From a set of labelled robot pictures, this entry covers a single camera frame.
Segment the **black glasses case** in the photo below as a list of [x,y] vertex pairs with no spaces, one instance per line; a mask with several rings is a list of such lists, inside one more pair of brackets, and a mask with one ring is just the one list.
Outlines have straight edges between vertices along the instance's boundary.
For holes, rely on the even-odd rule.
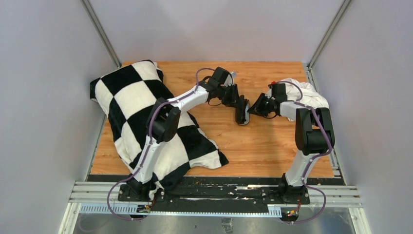
[[250,102],[248,99],[246,100],[246,108],[244,110],[235,108],[235,121],[238,125],[247,125],[249,123],[248,109],[250,108]]

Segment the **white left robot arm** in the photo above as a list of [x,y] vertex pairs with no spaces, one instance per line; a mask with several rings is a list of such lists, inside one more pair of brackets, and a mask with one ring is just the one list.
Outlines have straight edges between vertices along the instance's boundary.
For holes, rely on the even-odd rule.
[[142,154],[127,178],[131,196],[137,201],[149,198],[153,190],[151,183],[155,164],[166,143],[171,141],[178,130],[180,116],[193,107],[209,103],[217,98],[226,107],[235,109],[235,121],[239,125],[249,123],[250,102],[240,95],[234,82],[236,72],[229,72],[222,67],[213,69],[213,74],[203,79],[196,79],[196,85],[189,91],[175,98],[159,98],[148,119],[146,142]]

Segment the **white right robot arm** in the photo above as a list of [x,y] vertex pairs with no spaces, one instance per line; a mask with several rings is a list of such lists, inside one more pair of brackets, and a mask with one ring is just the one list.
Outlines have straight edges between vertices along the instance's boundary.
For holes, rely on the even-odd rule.
[[312,107],[300,100],[289,100],[288,81],[269,84],[269,93],[262,93],[248,109],[253,115],[267,118],[270,113],[295,121],[297,153],[291,167],[282,175],[278,197],[291,203],[307,186],[307,178],[314,164],[332,152],[335,144],[334,128],[327,107]]

